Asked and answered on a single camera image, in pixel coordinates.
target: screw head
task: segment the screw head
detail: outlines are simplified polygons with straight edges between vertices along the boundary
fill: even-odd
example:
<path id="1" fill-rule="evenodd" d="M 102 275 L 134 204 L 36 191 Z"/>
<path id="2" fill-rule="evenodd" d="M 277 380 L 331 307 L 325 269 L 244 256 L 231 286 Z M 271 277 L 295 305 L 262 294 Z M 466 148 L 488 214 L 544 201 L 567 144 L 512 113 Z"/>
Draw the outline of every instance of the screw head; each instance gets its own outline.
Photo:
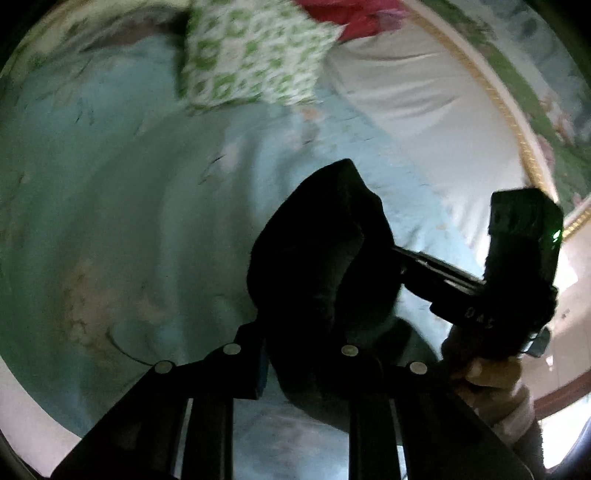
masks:
<path id="1" fill-rule="evenodd" d="M 226 355 L 238 355 L 241 350 L 242 350 L 242 347 L 240 345 L 238 345 L 237 343 L 229 343 L 229 344 L 223 346 L 223 352 Z"/>
<path id="2" fill-rule="evenodd" d="M 158 374 L 164 375 L 170 372 L 173 367 L 174 364 L 172 362 L 169 362 L 168 360 L 162 360 L 154 365 L 154 371 Z"/>
<path id="3" fill-rule="evenodd" d="M 357 356 L 359 349 L 355 345 L 344 345 L 340 352 L 345 356 Z"/>
<path id="4" fill-rule="evenodd" d="M 410 371 L 415 375 L 424 375 L 427 373 L 427 370 L 429 369 L 423 362 L 413 362 L 410 364 Z"/>

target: bed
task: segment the bed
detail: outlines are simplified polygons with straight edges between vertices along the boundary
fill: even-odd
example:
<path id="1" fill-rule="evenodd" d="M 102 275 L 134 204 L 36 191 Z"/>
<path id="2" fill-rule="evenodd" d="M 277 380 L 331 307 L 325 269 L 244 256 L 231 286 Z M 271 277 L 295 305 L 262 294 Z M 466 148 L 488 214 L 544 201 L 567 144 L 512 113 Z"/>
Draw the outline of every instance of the bed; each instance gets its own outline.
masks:
<path id="1" fill-rule="evenodd" d="M 245 288 L 254 239 L 331 161 L 354 159 L 398 244 L 474 274 L 494 190 L 538 186 L 574 209 L 567 233 L 576 231 L 586 180 L 560 183 L 556 172 L 586 178 L 585 166 L 567 154 L 549 162 L 539 118 L 524 108 L 531 98 L 520 103 L 485 60 L 495 46 L 483 27 L 476 34 L 462 17 L 461 35 L 459 9 L 426 3 L 407 0 L 396 32 L 335 47 L 320 103 L 203 115 L 187 114 L 178 96 L 186 1 L 70 0 L 30 30 L 2 71 L 0 105 L 1 315 L 10 319 L 0 427 L 26 462 L 48 475 L 147 365 L 195 361 L 231 341 L 254 318 Z M 563 259 L 560 282 L 574 281 Z M 403 292 L 396 314 L 437 354 L 449 325 L 427 310 Z M 380 328 L 358 341 L 371 344 Z M 298 478 L 315 468 L 346 477 L 344 433 L 286 406 L 273 382 L 260 408 L 274 420 L 256 430 L 262 410 L 238 407 L 237 478 L 264 478 L 253 445 L 269 434 Z"/>

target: white sheet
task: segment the white sheet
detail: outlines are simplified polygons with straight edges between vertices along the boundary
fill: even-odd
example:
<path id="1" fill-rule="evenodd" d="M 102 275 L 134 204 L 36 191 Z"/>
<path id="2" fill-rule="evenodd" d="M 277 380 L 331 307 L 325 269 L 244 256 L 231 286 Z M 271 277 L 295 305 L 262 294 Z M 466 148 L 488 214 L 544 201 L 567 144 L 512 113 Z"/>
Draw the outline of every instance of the white sheet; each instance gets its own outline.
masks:
<path id="1" fill-rule="evenodd" d="M 525 176 L 515 137 L 482 87 L 410 21 L 334 48 L 326 71 L 419 166 L 483 265 L 491 194 L 522 187 Z"/>

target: light blue bedsheet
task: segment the light blue bedsheet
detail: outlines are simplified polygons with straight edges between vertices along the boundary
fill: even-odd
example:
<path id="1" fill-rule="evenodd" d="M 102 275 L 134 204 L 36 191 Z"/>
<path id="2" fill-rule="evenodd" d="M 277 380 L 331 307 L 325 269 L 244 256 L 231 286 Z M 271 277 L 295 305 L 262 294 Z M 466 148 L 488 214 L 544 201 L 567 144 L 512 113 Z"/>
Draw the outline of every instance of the light blue bedsheet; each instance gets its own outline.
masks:
<path id="1" fill-rule="evenodd" d="M 255 318 L 249 252 L 312 172 L 351 158 L 398 245 L 480 273 L 405 155 L 328 86 L 316 105 L 189 115 L 165 36 L 64 56 L 0 100 L 0 355 L 86 432 L 146 370 L 203 358 Z M 435 350 L 449 324 L 407 291 Z M 371 341 L 379 332 L 367 332 Z"/>

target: gold trim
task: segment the gold trim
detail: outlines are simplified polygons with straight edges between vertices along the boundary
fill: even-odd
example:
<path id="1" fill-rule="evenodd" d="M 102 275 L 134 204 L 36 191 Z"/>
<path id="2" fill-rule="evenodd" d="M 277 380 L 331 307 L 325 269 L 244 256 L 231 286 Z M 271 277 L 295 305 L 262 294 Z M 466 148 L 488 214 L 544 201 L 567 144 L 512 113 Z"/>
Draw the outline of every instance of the gold trim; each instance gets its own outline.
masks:
<path id="1" fill-rule="evenodd" d="M 552 198 L 551 189 L 549 188 L 538 160 L 534 156 L 528 141 L 525 139 L 523 130 L 517 124 L 515 115 L 511 113 L 505 101 L 501 98 L 497 89 L 490 83 L 488 78 L 481 72 L 481 70 L 474 64 L 472 59 L 451 40 L 439 27 L 434 25 L 430 20 L 424 18 L 408 4 L 405 4 L 409 12 L 409 19 L 421 27 L 425 32 L 432 35 L 439 43 L 441 43 L 452 56 L 458 60 L 462 66 L 468 70 L 472 77 L 484 88 L 486 94 L 489 96 L 493 104 L 499 109 L 501 115 L 507 121 L 507 124 L 513 131 L 515 139 L 519 145 L 519 158 L 525 170 L 525 173 L 530 179 L 533 186 L 542 190 L 546 195 Z M 591 207 L 587 208 L 579 217 L 569 224 L 564 229 L 563 241 L 567 241 L 575 232 L 577 232 L 589 219 L 591 219 Z"/>
<path id="2" fill-rule="evenodd" d="M 591 207 L 587 207 L 583 213 L 581 213 L 576 220 L 571 222 L 567 227 L 565 227 L 564 232 L 562 234 L 562 238 L 564 241 L 567 241 L 571 236 L 573 236 L 576 232 L 581 230 L 583 225 L 587 223 L 591 219 Z"/>

